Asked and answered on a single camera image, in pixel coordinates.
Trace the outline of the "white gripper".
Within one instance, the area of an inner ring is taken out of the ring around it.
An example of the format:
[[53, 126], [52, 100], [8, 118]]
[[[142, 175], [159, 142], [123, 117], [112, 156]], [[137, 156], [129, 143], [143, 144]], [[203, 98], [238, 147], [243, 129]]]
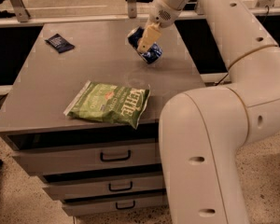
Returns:
[[137, 51], [147, 52], [161, 37], [161, 29], [171, 26], [184, 7], [183, 0], [154, 0]]

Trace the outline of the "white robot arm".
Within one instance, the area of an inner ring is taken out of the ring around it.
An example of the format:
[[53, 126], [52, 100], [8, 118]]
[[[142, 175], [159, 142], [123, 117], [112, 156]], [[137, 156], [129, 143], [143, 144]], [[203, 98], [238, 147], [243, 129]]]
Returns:
[[[189, 0], [154, 0], [140, 50]], [[198, 0], [230, 75], [164, 106], [159, 144], [173, 224], [249, 224], [236, 150], [280, 131], [280, 47], [241, 0]]]

